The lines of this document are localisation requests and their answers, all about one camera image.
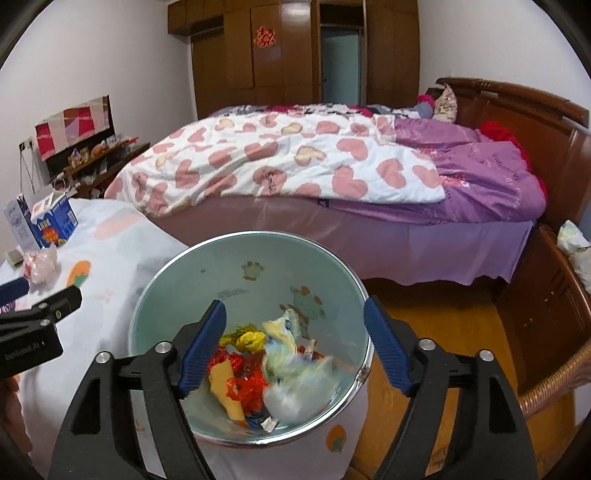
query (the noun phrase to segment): purple bed skirt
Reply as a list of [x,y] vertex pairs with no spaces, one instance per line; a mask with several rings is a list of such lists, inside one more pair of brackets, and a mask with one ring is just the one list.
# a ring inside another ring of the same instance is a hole
[[188,246],[247,230],[294,233],[332,250],[360,278],[387,278],[400,285],[434,280],[469,285],[482,276],[509,281],[533,225],[409,225],[290,197],[208,199],[173,216],[151,220]]

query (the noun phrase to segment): blue gripper pad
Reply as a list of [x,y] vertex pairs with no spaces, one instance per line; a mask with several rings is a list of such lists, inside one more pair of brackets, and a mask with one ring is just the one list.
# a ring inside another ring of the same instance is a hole
[[29,293],[29,282],[26,278],[17,278],[0,285],[0,307],[24,297]]
[[186,351],[179,352],[183,357],[177,388],[183,398],[198,389],[203,381],[207,365],[225,329],[226,306],[221,301],[214,301],[199,323],[185,325],[179,332],[178,336],[194,336]]
[[409,397],[413,389],[413,382],[408,374],[411,366],[410,358],[389,325],[389,321],[399,322],[399,320],[391,320],[373,297],[365,302],[363,320],[390,385]]

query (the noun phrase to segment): white wall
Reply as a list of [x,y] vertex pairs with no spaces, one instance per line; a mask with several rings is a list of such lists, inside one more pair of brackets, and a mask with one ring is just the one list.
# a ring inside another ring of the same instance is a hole
[[[151,142],[193,121],[187,50],[165,2],[54,0],[0,69],[0,203],[20,191],[18,144],[65,108],[110,95],[115,130]],[[13,246],[0,212],[0,255]]]
[[532,0],[418,0],[420,91],[442,76],[519,83],[591,110],[591,79]]

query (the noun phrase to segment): purple blanket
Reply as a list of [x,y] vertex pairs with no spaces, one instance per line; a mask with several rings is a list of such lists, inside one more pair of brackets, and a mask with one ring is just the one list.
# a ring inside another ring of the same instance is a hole
[[427,205],[319,202],[332,209],[413,225],[526,222],[544,213],[540,184],[511,142],[495,142],[478,130],[430,119],[397,119],[395,132],[397,143],[432,156],[445,200]]

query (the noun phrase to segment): metal screw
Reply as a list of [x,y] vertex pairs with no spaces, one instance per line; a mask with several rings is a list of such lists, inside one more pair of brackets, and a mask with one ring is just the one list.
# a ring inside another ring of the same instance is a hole
[[173,344],[170,342],[160,342],[158,345],[154,347],[156,353],[168,353],[173,348]]
[[495,359],[495,356],[492,354],[490,350],[481,350],[478,356],[482,358],[485,362],[492,362]]
[[427,352],[435,350],[435,347],[437,346],[430,338],[423,338],[422,340],[419,340],[418,345],[422,350],[426,350]]
[[95,362],[98,364],[105,364],[111,360],[111,354],[109,352],[101,352],[95,357]]

